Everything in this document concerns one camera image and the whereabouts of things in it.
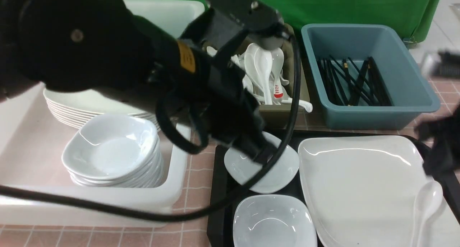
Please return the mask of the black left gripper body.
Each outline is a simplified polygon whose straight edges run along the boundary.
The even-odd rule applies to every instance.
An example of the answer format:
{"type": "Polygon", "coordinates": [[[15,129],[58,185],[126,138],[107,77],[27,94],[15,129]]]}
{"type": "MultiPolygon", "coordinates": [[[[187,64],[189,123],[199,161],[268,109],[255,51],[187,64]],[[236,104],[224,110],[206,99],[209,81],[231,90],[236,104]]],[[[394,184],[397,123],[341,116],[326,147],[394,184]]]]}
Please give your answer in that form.
{"type": "Polygon", "coordinates": [[[242,133],[263,131],[265,123],[255,97],[243,87],[245,73],[231,58],[245,42],[271,51],[288,39],[283,18],[278,10],[259,0],[205,0],[209,8],[195,19],[181,35],[198,44],[217,49],[210,57],[205,89],[209,107],[205,111],[211,138],[237,149],[242,133]]]}

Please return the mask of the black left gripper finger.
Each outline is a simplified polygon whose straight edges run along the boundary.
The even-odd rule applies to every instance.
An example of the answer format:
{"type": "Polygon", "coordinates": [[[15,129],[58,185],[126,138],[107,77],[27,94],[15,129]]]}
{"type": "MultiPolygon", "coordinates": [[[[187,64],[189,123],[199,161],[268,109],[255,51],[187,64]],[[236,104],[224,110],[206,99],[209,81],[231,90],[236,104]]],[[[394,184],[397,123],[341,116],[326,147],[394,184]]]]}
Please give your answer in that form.
{"type": "Polygon", "coordinates": [[[237,137],[237,152],[240,158],[260,165],[266,164],[273,157],[278,146],[267,139],[263,132],[242,133],[237,137]]]}

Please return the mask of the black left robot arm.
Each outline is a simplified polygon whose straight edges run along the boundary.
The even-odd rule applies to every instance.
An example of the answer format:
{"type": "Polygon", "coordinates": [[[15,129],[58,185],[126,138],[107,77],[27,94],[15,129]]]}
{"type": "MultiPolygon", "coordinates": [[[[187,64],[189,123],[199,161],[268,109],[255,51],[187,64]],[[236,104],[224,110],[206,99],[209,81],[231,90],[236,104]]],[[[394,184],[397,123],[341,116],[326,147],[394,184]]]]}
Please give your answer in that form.
{"type": "Polygon", "coordinates": [[[231,57],[248,36],[281,42],[277,10],[256,0],[205,0],[178,37],[123,0],[1,0],[1,102],[42,83],[58,93],[95,90],[154,113],[166,137],[198,154],[209,139],[265,164],[255,97],[231,57]]]}

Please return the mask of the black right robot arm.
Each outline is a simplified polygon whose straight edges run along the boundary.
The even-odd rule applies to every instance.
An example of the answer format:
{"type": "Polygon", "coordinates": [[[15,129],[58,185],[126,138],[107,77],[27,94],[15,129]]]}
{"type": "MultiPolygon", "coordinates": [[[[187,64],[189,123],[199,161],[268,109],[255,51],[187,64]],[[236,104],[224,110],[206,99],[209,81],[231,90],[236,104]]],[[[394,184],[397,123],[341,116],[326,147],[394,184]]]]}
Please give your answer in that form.
{"type": "MultiPolygon", "coordinates": [[[[424,78],[460,78],[458,51],[428,52],[420,66],[424,78]]],[[[419,140],[433,139],[431,151],[425,156],[423,169],[428,176],[454,172],[460,167],[460,106],[447,117],[423,121],[416,126],[419,140]]]]}

